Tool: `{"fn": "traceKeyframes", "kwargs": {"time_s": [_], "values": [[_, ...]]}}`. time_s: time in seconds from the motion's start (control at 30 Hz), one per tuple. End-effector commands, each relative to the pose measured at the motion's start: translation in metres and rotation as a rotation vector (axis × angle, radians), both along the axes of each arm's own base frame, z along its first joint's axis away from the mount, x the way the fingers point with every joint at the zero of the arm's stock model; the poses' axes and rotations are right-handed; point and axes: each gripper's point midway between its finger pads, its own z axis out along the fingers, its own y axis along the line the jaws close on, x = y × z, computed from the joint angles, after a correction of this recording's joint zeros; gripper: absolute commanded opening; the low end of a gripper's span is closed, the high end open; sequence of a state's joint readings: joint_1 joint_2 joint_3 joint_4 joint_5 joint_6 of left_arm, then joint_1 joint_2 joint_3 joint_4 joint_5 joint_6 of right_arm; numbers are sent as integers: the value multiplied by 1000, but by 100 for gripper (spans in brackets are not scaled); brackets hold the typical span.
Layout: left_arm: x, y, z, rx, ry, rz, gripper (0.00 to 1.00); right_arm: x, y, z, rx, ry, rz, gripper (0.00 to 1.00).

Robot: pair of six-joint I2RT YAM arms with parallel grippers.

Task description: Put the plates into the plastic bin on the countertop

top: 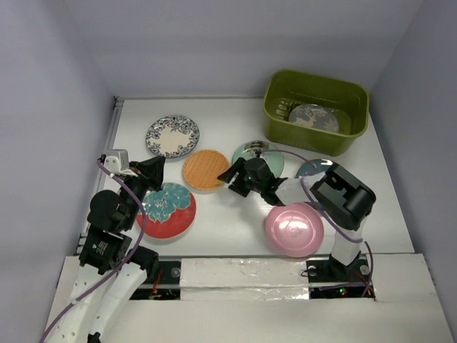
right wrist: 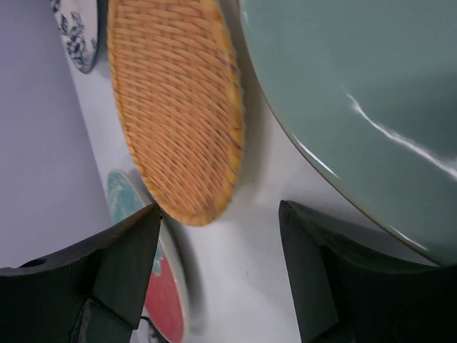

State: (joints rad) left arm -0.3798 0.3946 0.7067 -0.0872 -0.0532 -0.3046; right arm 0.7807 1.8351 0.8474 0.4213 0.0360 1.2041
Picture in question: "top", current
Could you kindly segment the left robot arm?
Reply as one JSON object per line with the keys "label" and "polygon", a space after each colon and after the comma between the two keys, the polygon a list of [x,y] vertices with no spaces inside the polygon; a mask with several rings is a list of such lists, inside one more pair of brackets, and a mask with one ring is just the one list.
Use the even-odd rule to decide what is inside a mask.
{"label": "left robot arm", "polygon": [[48,325],[41,342],[102,342],[137,288],[156,278],[158,254],[125,233],[137,216],[146,215],[146,193],[162,189],[165,162],[163,156],[129,161],[125,149],[98,158],[100,170],[120,189],[93,195],[68,304]]}

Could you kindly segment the blue floral white plate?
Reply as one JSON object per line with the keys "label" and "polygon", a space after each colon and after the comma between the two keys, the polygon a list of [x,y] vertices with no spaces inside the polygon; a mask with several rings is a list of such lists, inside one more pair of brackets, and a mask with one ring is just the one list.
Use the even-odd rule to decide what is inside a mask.
{"label": "blue floral white plate", "polygon": [[197,146],[200,130],[187,116],[170,115],[157,119],[147,130],[146,146],[156,156],[175,159],[189,154]]}

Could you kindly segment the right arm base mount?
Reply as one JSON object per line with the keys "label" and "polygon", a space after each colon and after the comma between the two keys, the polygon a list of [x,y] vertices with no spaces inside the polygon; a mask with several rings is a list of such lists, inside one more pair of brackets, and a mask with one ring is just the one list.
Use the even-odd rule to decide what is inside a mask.
{"label": "right arm base mount", "polygon": [[348,267],[330,257],[308,259],[300,275],[308,280],[310,299],[375,299],[372,272],[362,254]]}

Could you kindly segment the grey deer plate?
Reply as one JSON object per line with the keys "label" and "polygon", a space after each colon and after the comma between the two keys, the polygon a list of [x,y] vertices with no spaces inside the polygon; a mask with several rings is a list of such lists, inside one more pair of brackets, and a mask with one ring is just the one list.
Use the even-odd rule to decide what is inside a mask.
{"label": "grey deer plate", "polygon": [[288,121],[301,126],[320,129],[333,133],[340,130],[339,121],[334,112],[317,104],[301,104],[289,114]]}

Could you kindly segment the pink plate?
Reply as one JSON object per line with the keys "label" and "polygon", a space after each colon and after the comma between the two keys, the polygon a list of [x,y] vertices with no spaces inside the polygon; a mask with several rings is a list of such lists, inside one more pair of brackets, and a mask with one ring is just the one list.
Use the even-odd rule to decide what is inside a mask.
{"label": "pink plate", "polygon": [[266,217],[264,231],[278,252],[295,258],[317,252],[325,236],[318,212],[303,202],[274,207]]}

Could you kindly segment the mint green flower plate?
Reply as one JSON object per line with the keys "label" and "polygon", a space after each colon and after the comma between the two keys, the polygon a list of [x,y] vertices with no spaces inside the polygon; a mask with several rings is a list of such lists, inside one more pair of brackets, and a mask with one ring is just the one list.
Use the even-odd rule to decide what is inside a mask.
{"label": "mint green flower plate", "polygon": [[232,163],[234,164],[239,158],[249,160],[260,157],[266,161],[273,175],[280,177],[284,168],[284,157],[281,152],[270,152],[270,150],[278,151],[278,147],[268,141],[248,141],[233,153]]}

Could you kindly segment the red and teal plate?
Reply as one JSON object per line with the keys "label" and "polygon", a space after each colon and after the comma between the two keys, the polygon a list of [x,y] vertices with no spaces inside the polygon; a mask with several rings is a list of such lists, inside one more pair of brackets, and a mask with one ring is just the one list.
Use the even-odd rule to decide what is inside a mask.
{"label": "red and teal plate", "polygon": [[165,182],[161,191],[147,191],[142,205],[146,213],[145,235],[173,239],[183,234],[196,217],[194,195],[183,185]]}

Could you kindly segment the orange woven plate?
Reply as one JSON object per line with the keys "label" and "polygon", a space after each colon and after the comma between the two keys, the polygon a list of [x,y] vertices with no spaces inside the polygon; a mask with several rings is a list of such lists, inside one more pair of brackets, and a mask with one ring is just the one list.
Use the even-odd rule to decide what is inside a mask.
{"label": "orange woven plate", "polygon": [[200,191],[213,191],[224,183],[218,179],[230,167],[228,159],[219,151],[204,149],[191,154],[184,163],[186,183]]}

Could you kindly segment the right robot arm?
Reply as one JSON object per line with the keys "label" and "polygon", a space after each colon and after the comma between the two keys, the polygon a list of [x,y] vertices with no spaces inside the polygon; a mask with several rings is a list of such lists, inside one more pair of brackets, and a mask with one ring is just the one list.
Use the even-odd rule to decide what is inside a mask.
{"label": "right robot arm", "polygon": [[376,195],[340,164],[333,162],[314,175],[286,178],[275,177],[260,157],[240,157],[217,179],[243,197],[256,192],[272,206],[310,202],[336,230],[329,255],[330,275],[345,280],[354,273],[361,253],[362,226]]}

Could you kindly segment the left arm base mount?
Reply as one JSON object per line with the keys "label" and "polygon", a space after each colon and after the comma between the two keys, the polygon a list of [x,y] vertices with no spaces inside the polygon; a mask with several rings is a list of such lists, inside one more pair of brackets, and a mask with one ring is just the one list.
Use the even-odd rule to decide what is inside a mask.
{"label": "left arm base mount", "polygon": [[180,300],[180,277],[180,260],[160,261],[156,275],[141,284],[130,300]]}

